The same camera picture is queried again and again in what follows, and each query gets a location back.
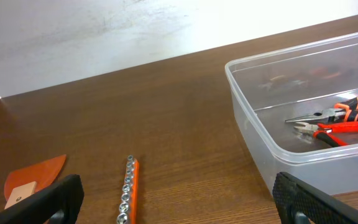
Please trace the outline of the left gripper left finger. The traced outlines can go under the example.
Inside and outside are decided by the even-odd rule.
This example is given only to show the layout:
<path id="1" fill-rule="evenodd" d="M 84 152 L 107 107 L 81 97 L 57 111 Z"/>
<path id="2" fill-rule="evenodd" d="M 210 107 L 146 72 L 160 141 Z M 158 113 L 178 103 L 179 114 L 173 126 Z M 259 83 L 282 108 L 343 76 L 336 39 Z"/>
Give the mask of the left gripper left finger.
<path id="1" fill-rule="evenodd" d="M 78 174 L 70 174 L 0 212 L 0 224 L 75 224 L 85 193 Z"/>

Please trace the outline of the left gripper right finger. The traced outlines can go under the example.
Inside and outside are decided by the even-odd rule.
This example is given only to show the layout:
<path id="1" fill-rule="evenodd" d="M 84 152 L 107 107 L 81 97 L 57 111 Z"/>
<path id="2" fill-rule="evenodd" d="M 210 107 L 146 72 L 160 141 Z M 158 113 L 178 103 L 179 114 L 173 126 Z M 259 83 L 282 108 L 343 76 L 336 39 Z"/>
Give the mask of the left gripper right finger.
<path id="1" fill-rule="evenodd" d="M 272 196 L 284 224 L 358 224 L 358 210 L 287 172 L 279 172 Z"/>

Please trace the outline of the orange scraper wooden handle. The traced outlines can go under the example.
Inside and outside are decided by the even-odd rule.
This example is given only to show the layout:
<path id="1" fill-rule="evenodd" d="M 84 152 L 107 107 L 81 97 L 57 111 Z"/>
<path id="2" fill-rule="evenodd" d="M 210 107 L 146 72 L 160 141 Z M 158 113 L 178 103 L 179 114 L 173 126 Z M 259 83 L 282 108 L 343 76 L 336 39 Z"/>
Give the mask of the orange scraper wooden handle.
<path id="1" fill-rule="evenodd" d="M 5 209 L 51 185 L 62 170 L 67 155 L 61 155 L 10 172 L 4 183 Z"/>

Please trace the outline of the orange socket bit rail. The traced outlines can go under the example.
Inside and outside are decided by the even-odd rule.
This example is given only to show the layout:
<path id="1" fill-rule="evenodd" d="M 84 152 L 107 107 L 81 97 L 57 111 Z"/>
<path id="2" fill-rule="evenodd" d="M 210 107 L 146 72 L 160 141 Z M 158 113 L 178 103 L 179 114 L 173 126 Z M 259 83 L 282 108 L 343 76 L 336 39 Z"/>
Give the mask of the orange socket bit rail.
<path id="1" fill-rule="evenodd" d="M 139 168 L 139 161 L 133 155 L 129 155 L 126 163 L 124 185 L 122 186 L 119 215 L 116 218 L 117 224 L 136 224 Z"/>

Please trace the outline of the small red-handled pliers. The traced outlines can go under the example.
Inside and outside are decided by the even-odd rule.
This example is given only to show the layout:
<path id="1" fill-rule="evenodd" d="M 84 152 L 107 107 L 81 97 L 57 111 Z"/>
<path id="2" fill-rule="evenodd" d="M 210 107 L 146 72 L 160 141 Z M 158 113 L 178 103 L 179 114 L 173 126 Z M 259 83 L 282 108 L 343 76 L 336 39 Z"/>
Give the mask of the small red-handled pliers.
<path id="1" fill-rule="evenodd" d="M 318 139 L 331 147 L 346 146 L 347 143 L 337 138 L 333 133 L 358 133 L 357 122 L 345 122 L 334 124 L 310 124 L 306 122 L 296 122 L 298 125 L 293 128 L 301 134 L 309 135 Z"/>

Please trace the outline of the orange-black long nose pliers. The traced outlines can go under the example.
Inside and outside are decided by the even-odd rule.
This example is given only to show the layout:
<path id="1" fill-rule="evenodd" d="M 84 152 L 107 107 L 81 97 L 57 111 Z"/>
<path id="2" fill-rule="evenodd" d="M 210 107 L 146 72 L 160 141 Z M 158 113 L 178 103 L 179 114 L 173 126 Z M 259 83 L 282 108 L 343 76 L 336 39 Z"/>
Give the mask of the orange-black long nose pliers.
<path id="1" fill-rule="evenodd" d="M 358 97 L 336 103 L 334 108 L 317 111 L 304 116 L 285 120 L 286 123 L 295 122 L 355 122 L 358 121 Z"/>

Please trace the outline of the clear plastic container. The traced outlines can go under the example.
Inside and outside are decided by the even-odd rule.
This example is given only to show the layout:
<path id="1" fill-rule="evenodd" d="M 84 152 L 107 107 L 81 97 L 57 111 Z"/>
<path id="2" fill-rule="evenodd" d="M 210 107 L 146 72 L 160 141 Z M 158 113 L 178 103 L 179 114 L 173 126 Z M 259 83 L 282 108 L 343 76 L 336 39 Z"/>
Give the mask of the clear plastic container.
<path id="1" fill-rule="evenodd" d="M 234 116 L 268 188 L 287 172 L 327 194 L 358 191 L 358 133 L 343 147 L 296 130 L 293 118 L 358 97 L 358 32 L 230 61 Z"/>

